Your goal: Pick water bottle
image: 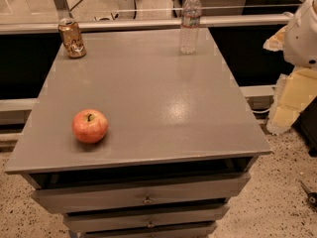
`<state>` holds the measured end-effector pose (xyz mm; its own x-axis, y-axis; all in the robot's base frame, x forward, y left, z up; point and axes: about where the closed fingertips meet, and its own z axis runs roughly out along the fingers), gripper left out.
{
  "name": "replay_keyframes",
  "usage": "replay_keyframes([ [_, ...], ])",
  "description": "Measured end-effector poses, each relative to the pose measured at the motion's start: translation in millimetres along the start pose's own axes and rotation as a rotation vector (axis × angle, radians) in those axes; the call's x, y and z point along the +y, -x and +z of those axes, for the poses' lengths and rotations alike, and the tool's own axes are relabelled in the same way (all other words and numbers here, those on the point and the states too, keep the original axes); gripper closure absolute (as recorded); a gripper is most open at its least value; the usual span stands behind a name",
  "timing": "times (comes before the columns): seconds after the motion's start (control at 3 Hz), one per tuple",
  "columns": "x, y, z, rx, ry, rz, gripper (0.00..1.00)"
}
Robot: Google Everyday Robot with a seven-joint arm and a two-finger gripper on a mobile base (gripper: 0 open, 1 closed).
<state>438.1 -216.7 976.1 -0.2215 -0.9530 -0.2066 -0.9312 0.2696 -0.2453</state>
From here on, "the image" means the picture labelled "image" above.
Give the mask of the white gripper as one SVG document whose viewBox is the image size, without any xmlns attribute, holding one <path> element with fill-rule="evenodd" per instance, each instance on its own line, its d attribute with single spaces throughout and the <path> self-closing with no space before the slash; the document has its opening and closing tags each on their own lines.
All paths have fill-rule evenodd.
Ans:
<svg viewBox="0 0 317 238">
<path fill-rule="evenodd" d="M 290 75 L 282 74 L 277 80 L 268 113 L 266 128 L 278 135 L 289 130 L 317 97 L 317 15 L 313 4 L 302 4 L 287 26 L 268 38 L 263 48 L 283 50 L 284 59 L 295 65 Z"/>
</svg>

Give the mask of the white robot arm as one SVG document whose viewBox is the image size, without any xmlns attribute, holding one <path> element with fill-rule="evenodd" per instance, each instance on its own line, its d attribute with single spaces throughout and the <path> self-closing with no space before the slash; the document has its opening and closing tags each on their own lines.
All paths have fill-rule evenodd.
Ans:
<svg viewBox="0 0 317 238">
<path fill-rule="evenodd" d="M 282 51 L 294 66 L 276 82 L 266 128 L 286 132 L 317 97 L 317 0 L 305 0 L 288 24 L 264 42 L 268 51 Z"/>
</svg>

